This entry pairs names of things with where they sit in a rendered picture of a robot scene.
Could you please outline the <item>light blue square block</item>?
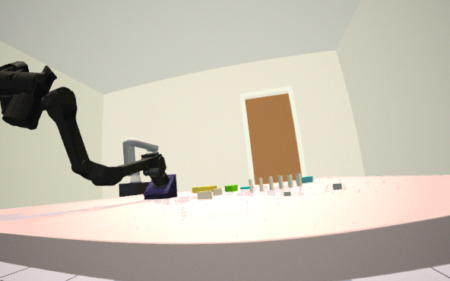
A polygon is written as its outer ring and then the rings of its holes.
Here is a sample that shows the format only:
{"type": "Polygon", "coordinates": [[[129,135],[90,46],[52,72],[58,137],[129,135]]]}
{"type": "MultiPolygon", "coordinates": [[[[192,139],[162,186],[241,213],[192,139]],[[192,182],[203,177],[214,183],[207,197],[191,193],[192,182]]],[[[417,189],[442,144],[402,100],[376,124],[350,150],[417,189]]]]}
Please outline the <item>light blue square block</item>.
{"type": "Polygon", "coordinates": [[[306,184],[306,183],[313,182],[313,177],[312,176],[301,177],[301,180],[302,180],[302,184],[306,184]]]}

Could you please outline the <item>lime green block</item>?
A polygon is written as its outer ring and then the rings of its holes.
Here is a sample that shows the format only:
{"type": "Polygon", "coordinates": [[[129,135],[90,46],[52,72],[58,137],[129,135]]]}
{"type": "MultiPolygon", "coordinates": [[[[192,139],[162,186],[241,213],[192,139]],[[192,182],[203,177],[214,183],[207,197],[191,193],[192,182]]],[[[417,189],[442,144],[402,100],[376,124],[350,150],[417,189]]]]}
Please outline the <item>lime green block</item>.
{"type": "Polygon", "coordinates": [[[238,191],[238,185],[225,185],[225,192],[238,191]]]}

